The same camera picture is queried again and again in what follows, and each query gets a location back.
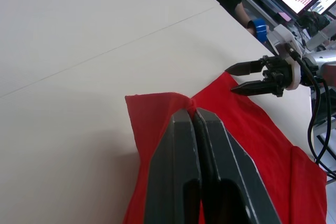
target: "desk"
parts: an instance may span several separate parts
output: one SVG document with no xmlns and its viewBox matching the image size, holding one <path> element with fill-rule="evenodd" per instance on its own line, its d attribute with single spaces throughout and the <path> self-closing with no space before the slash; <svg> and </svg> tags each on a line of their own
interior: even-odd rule
<svg viewBox="0 0 336 224">
<path fill-rule="evenodd" d="M 215 0 L 0 3 L 0 97 L 219 5 Z"/>
<path fill-rule="evenodd" d="M 97 31 L 96 41 L 105 35 Z M 99 45 L 82 46 L 104 52 Z M 191 97 L 228 66 L 267 53 L 217 5 L 2 96 L 0 223 L 120 223 L 139 167 L 124 96 Z M 308 151 L 309 89 L 252 99 Z"/>
</svg>

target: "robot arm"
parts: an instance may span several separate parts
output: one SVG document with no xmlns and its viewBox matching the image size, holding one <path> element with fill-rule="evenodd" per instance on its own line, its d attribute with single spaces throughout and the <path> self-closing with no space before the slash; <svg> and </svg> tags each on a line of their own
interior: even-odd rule
<svg viewBox="0 0 336 224">
<path fill-rule="evenodd" d="M 263 56 L 259 60 L 237 63 L 226 69 L 232 75 L 244 76 L 261 72 L 263 67 L 267 68 L 262 72 L 263 80 L 242 83 L 232 88 L 232 92 L 241 95 L 272 93 L 281 97 L 284 89 L 294 90 L 299 84 L 312 86 L 300 65 L 291 56 L 294 51 L 297 57 L 302 58 L 302 51 L 293 34 L 283 25 L 279 25 L 269 35 L 269 41 L 276 56 Z M 306 54 L 302 61 L 314 77 L 323 78 L 329 86 L 336 87 L 336 51 Z"/>
</svg>

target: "red cloth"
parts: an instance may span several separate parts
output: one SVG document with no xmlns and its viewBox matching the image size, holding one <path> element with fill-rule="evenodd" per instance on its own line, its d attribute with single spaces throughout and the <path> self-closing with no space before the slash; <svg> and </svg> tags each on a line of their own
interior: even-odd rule
<svg viewBox="0 0 336 224">
<path fill-rule="evenodd" d="M 141 165 L 124 224 L 143 222 L 150 160 L 171 115 L 186 108 L 193 116 L 197 107 L 216 113 L 253 158 L 282 223 L 325 222 L 325 173 L 292 146 L 259 106 L 230 92 L 236 85 L 224 73 L 192 99 L 176 93 L 126 97 Z M 204 223 L 202 214 L 199 222 Z"/>
</svg>

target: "robotic end effector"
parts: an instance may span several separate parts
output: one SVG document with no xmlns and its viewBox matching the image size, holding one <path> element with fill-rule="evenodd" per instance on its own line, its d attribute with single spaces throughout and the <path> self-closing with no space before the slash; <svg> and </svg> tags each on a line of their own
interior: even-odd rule
<svg viewBox="0 0 336 224">
<path fill-rule="evenodd" d="M 261 72 L 263 67 L 267 68 L 262 72 L 262 81 L 244 82 L 231 89 L 232 92 L 241 95 L 274 94 L 281 97 L 283 90 L 287 88 L 293 80 L 292 67 L 284 59 L 277 56 L 263 56 L 256 61 L 237 63 L 225 71 L 235 76 L 244 76 L 250 73 Z"/>
<path fill-rule="evenodd" d="M 226 72 L 234 76 L 244 76 L 250 73 L 261 72 L 263 67 L 267 68 L 267 70 L 262 72 L 264 76 L 262 81 L 244 82 L 232 88 L 231 91 L 246 96 L 271 93 L 277 97 L 281 97 L 284 89 L 296 88 L 289 87 L 293 86 L 293 81 L 298 74 L 300 78 L 299 83 L 311 87 L 313 84 L 306 72 L 302 70 L 302 64 L 315 78 L 318 80 L 323 79 L 327 82 L 328 86 L 336 87 L 335 51 L 315 52 L 307 54 L 301 59 L 300 54 L 289 43 L 283 44 L 283 48 L 286 52 L 278 56 L 263 56 L 259 60 L 237 63 L 226 69 Z M 301 68 L 293 67 L 293 64 L 296 64 L 297 61 L 301 62 Z"/>
</svg>

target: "black cable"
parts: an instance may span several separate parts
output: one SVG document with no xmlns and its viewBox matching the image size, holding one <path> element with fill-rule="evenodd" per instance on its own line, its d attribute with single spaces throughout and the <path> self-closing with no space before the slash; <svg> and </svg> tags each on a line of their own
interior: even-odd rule
<svg viewBox="0 0 336 224">
<path fill-rule="evenodd" d="M 325 99 L 327 101 L 327 135 L 325 136 L 325 143 L 322 147 L 322 150 L 319 154 L 319 156 L 316 159 L 316 164 L 320 163 L 321 157 L 324 155 L 324 153 L 326 152 L 327 148 L 328 148 L 328 144 L 329 144 L 329 139 L 330 139 L 330 133 L 331 133 L 331 102 L 330 102 L 330 92 L 329 92 L 329 88 L 327 85 L 327 82 L 322 79 L 322 83 L 325 89 Z"/>
<path fill-rule="evenodd" d="M 314 111 L 312 113 L 312 116 L 311 116 L 311 119 L 310 119 L 310 122 L 309 122 L 308 133 L 307 134 L 308 134 L 308 145 L 309 145 L 310 151 L 313 154 L 314 158 L 317 159 L 317 155 L 315 153 L 315 150 L 314 150 L 313 144 L 312 144 L 312 140 L 311 140 L 311 133 L 312 133 L 312 129 L 313 129 L 313 126 L 314 126 L 317 111 L 319 110 L 320 100 L 321 100 L 321 91 L 320 91 L 320 88 L 319 88 L 319 84 L 315 80 L 313 74 L 311 73 L 309 68 L 306 66 L 306 64 L 301 60 L 301 56 L 298 54 L 298 52 L 296 52 L 293 48 L 291 48 L 291 46 L 289 44 L 285 44 L 285 48 L 288 51 L 289 55 L 293 58 L 293 60 L 295 60 L 300 65 L 301 69 L 305 72 L 308 79 L 310 80 L 310 82 L 313 84 L 313 86 L 315 88 L 315 92 L 316 92 L 315 106 L 314 106 Z M 329 174 L 327 174 L 329 177 L 332 176 L 333 178 L 336 178 L 336 173 L 335 172 L 333 172 L 331 169 L 329 169 L 321 161 L 319 162 L 319 164 L 327 172 L 329 172 Z"/>
<path fill-rule="evenodd" d="M 330 180 L 327 181 L 327 185 L 331 184 L 331 183 L 334 183 L 336 181 L 336 179 L 332 178 Z"/>
<path fill-rule="evenodd" d="M 336 170 L 333 170 L 332 172 L 333 172 L 333 173 L 336 173 Z M 330 172 L 327 172 L 327 174 L 330 174 Z"/>
<path fill-rule="evenodd" d="M 299 23 L 297 23 L 296 21 L 294 22 L 294 25 L 295 25 L 295 27 L 297 28 L 297 30 L 299 31 L 299 34 L 300 34 L 300 36 L 301 36 L 301 46 L 303 47 L 303 48 L 306 48 L 306 41 L 305 41 L 305 39 L 303 38 L 303 29 L 302 29 L 302 27 L 299 25 Z"/>
<path fill-rule="evenodd" d="M 324 142 L 322 136 L 318 135 L 317 139 L 320 140 L 320 142 L 321 142 L 322 145 L 324 145 L 325 142 Z M 334 158 L 334 160 L 336 160 L 336 154 L 335 154 L 335 152 L 331 148 L 329 148 L 328 146 L 327 146 L 327 151 Z"/>
<path fill-rule="evenodd" d="M 314 20 L 314 23 L 317 27 L 317 31 L 319 32 L 320 31 L 319 19 L 317 18 L 315 12 L 311 8 L 310 8 L 310 11 L 311 11 L 312 15 L 314 16 L 313 20 Z"/>
</svg>

